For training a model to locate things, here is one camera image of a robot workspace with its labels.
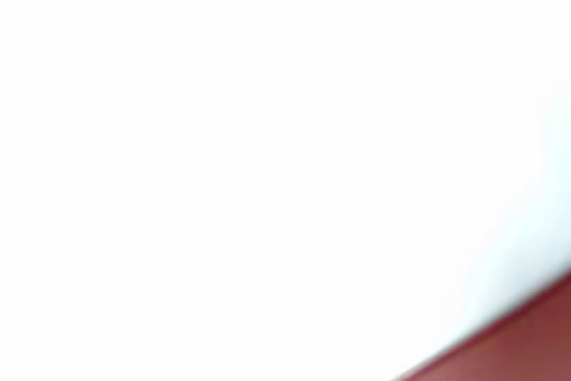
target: white surface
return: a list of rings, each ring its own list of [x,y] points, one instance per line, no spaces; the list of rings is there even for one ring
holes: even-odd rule
[[[2,0],[5,379],[388,379],[568,266],[568,0]]]

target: red surface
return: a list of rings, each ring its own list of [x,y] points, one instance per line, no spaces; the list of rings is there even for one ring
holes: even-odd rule
[[[571,380],[571,274],[403,380]]]

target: red object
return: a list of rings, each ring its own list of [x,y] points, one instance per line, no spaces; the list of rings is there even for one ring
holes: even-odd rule
[[[401,380],[571,380],[571,273]]]

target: dark red edge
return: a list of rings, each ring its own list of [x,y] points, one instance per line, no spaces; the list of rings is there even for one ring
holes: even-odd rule
[[[557,276],[554,281],[551,281],[547,286],[543,287],[539,293],[533,294],[530,298],[525,299],[515,309],[508,311],[505,315],[499,317],[497,320],[486,325],[467,339],[460,340],[456,345],[453,345],[448,351],[444,351],[437,355],[428,362],[421,363],[416,369],[411,369],[407,373],[399,376],[396,380],[400,381],[421,381],[422,376],[431,372],[447,363],[448,360],[454,359],[458,354],[479,344],[486,338],[497,334],[500,330],[505,328],[510,323],[519,319],[521,316],[535,307],[541,305],[543,302],[548,301],[553,295],[557,294],[561,289],[568,286],[571,282],[571,270],[566,271],[563,275]]]

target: white background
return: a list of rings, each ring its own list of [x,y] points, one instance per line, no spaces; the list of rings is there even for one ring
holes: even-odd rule
[[[1,0],[5,379],[388,379],[564,269],[568,0]]]

